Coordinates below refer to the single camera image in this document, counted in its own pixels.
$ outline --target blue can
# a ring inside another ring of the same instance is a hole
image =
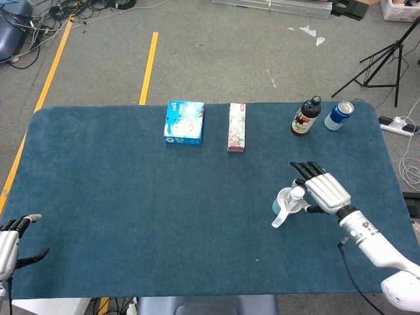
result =
[[[339,130],[343,123],[348,119],[354,111],[352,103],[344,101],[334,106],[331,113],[325,118],[324,124],[329,130]]]

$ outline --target blue box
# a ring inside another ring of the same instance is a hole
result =
[[[201,144],[204,103],[170,100],[163,137],[168,143]]]

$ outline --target robotic arm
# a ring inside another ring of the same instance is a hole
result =
[[[45,248],[36,256],[18,259],[20,238],[30,223],[36,222],[41,218],[41,215],[27,215],[10,220],[3,226],[0,226],[0,308],[6,294],[3,282],[7,281],[8,283],[9,299],[11,299],[13,272],[16,269],[40,261],[49,252],[49,248]]]
[[[350,205],[350,194],[331,174],[314,162],[291,165],[304,177],[293,185],[304,186],[318,204],[307,205],[305,210],[337,215],[339,225],[375,266],[399,269],[381,282],[382,292],[395,307],[420,312],[420,266],[405,258],[360,210]]]

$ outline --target bottle cap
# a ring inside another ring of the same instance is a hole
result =
[[[296,186],[294,187],[294,189],[290,191],[290,194],[292,195],[293,199],[299,200],[299,199],[302,199],[303,196],[305,195],[305,189],[303,189],[300,186]]]
[[[310,100],[313,105],[319,105],[321,104],[321,98],[319,96],[312,97],[312,100]]]

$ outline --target power strip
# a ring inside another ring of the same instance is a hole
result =
[[[411,137],[413,132],[416,133],[420,130],[420,127],[406,123],[400,116],[397,116],[394,119],[381,116],[379,118],[379,123],[381,124],[381,129],[407,137]]]

